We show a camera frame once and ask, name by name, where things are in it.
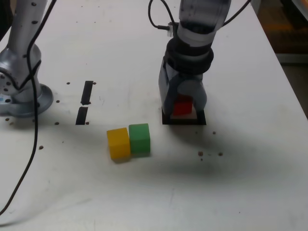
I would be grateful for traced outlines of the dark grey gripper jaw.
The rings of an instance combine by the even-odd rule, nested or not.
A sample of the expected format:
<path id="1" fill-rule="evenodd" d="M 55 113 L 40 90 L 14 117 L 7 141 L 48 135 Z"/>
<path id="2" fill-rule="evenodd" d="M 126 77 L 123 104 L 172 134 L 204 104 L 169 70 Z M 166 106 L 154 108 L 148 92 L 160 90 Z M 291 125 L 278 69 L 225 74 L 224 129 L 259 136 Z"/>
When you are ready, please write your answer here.
<path id="1" fill-rule="evenodd" d="M 170 116 L 173 113 L 174 102 L 178 94 L 179 83 L 179 72 L 167 63 L 164 56 L 159 72 L 158 86 L 162 111 L 166 116 Z"/>

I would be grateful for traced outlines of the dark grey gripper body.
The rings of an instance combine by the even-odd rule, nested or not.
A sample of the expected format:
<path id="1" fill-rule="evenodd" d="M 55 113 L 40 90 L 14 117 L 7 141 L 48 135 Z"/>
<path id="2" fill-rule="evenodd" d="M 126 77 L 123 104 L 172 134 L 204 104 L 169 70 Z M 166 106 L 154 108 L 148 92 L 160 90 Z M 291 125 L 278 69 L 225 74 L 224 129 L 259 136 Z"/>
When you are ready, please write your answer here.
<path id="1" fill-rule="evenodd" d="M 203 80 L 203 74 L 199 75 L 185 74 L 183 72 L 175 70 L 169 65 L 167 66 L 167 77 L 169 82 L 184 81 L 187 79 L 195 79 L 197 81 Z"/>

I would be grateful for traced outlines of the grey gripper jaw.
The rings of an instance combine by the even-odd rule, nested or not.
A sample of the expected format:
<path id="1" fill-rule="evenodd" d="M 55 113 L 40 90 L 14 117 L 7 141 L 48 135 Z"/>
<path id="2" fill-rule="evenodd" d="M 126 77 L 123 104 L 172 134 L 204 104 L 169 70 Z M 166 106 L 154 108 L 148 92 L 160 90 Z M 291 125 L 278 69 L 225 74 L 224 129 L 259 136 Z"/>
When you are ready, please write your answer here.
<path id="1" fill-rule="evenodd" d="M 207 95 L 203 84 L 198 80 L 185 80 L 179 85 L 179 93 L 192 97 L 196 111 L 203 111 L 207 102 Z"/>

